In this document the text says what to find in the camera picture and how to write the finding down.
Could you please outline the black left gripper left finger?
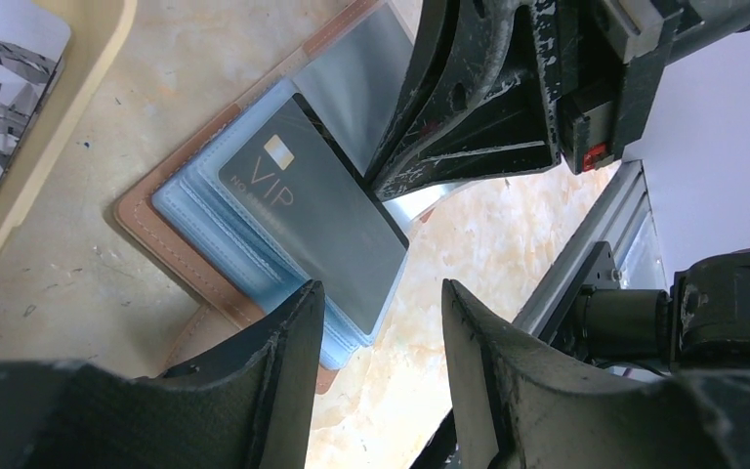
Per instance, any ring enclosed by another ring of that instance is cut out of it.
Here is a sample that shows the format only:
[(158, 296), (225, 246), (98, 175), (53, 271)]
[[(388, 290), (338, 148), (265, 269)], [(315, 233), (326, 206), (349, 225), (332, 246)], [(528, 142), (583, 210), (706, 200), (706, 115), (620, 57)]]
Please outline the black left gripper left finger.
[(85, 361), (0, 362), (0, 468), (301, 468), (324, 324), (310, 280), (153, 377)]

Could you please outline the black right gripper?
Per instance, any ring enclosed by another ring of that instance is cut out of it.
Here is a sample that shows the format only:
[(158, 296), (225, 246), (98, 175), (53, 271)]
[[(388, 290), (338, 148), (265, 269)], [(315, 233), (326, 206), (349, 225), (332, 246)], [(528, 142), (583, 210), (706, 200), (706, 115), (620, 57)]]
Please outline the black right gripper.
[(426, 1), (365, 181), (385, 201), (541, 173), (560, 149), (599, 169), (642, 137), (668, 65), (749, 30), (750, 1)]

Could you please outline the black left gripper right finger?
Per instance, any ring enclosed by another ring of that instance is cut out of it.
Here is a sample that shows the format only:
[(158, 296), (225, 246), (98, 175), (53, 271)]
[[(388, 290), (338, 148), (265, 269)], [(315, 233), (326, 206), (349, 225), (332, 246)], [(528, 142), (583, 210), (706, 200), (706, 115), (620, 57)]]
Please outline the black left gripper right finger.
[(519, 330), (452, 279), (441, 313), (464, 467), (750, 468), (750, 370), (623, 378)]

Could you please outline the thin credit card edge-on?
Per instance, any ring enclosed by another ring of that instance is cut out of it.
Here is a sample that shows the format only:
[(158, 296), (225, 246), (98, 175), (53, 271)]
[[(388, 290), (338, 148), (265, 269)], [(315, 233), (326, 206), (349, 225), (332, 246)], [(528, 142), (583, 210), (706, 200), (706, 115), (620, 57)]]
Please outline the thin credit card edge-on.
[(244, 143), (217, 172), (285, 254), (364, 336), (375, 332), (408, 242), (361, 187), (302, 94), (267, 92), (241, 116)]

